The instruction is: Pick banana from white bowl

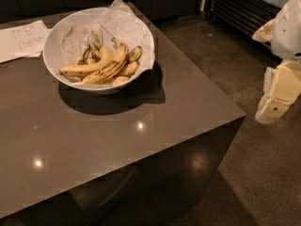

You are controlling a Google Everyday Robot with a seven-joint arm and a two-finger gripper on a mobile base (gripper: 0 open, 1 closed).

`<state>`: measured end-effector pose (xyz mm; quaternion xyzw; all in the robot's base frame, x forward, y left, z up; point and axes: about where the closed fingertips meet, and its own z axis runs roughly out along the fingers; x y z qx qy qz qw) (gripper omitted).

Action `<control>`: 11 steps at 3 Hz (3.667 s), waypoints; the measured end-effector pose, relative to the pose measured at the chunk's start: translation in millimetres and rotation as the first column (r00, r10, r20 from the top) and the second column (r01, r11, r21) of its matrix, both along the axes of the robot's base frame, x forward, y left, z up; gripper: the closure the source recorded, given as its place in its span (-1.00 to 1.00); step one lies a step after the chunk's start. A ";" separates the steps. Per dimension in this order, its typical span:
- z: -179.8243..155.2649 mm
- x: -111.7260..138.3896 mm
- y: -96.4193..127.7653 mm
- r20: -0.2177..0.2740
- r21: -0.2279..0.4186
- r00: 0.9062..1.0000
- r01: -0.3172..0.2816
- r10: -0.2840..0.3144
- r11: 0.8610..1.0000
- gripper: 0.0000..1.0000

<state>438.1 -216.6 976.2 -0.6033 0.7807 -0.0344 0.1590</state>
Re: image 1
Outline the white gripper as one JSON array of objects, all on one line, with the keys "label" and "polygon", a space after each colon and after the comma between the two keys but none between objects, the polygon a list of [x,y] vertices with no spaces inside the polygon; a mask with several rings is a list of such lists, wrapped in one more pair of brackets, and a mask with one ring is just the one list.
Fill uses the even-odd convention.
[{"label": "white gripper", "polygon": [[268,124],[279,120],[301,94],[301,0],[288,0],[275,20],[262,25],[252,36],[270,42],[271,51],[283,60],[264,74],[263,96],[255,120]]}]

